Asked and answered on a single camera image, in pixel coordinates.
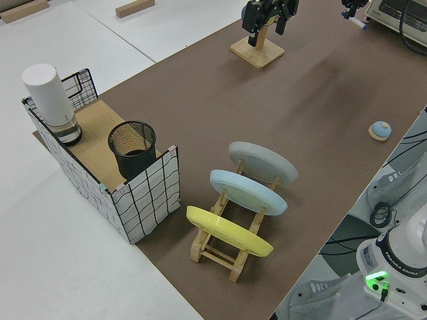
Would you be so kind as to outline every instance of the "wooden stand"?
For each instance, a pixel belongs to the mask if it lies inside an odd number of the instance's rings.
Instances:
[[[0,17],[5,23],[24,18],[28,15],[44,10],[49,7],[47,0],[34,0],[19,7],[0,13]]]
[[[154,0],[136,0],[127,5],[115,8],[115,15],[119,18],[127,17],[135,12],[154,6]]]
[[[266,39],[267,31],[268,26],[263,26],[258,34],[256,47],[252,47],[248,43],[249,37],[246,37],[234,43],[230,50],[258,69],[267,67],[285,53],[281,47]]]
[[[243,161],[240,160],[235,171],[239,175],[242,174],[242,164]],[[269,186],[269,188],[271,190],[274,190],[279,180],[280,177],[276,177],[275,181]],[[211,208],[211,212],[220,217],[228,203],[228,199],[225,197],[225,195],[226,192],[222,191],[215,205]],[[249,228],[249,231],[251,231],[253,234],[256,235],[258,230],[260,229],[260,225],[265,213],[266,208],[263,208],[261,212],[255,214],[254,220],[252,221],[252,224]],[[224,267],[230,269],[228,279],[230,281],[236,282],[245,266],[246,259],[248,258],[249,253],[247,251],[240,250],[238,256],[234,259],[233,257],[230,257],[229,255],[226,255],[220,250],[210,246],[210,239],[211,235],[208,232],[199,229],[197,236],[191,244],[191,260],[199,262],[201,256],[204,255],[205,257],[215,261],[216,263],[219,263],[220,265],[223,265]]]

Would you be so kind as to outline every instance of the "storage box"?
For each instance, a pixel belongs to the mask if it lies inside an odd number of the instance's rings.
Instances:
[[[84,69],[62,80],[64,88],[69,96],[71,105],[76,111],[77,120],[79,110],[90,108],[101,101],[93,84],[88,69]],[[75,188],[92,203],[97,210],[113,225],[126,241],[131,244],[138,242],[150,234],[154,228],[162,222],[171,212],[180,206],[179,189],[179,161],[178,148],[171,146],[165,153],[158,155],[156,162],[140,173],[131,181],[119,181],[114,186],[102,176],[104,170],[88,169],[91,167],[86,159],[79,158],[79,154],[72,147],[66,147],[46,126],[42,115],[38,112],[31,97],[22,100],[27,112],[34,122],[41,138],[50,150],[51,154],[60,164],[62,170],[74,184]],[[112,118],[119,118],[114,111]],[[95,159],[95,164],[106,162],[105,158]]]

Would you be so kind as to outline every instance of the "yellow plate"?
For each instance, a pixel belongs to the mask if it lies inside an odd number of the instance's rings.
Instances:
[[[222,217],[218,217],[209,211],[197,207],[187,207],[187,219],[196,227],[210,233],[214,237],[247,251],[258,257],[265,257],[273,251],[272,245],[253,234],[247,229],[236,225]]]

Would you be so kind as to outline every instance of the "wire mesh cup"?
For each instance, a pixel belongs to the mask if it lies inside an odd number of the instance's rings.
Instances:
[[[155,132],[147,123],[126,121],[108,135],[108,145],[115,155],[119,172],[130,180],[155,161]]]

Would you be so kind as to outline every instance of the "white robot body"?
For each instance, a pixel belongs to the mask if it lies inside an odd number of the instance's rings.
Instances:
[[[407,316],[427,318],[427,205],[407,222],[362,242],[356,255],[367,294]]]

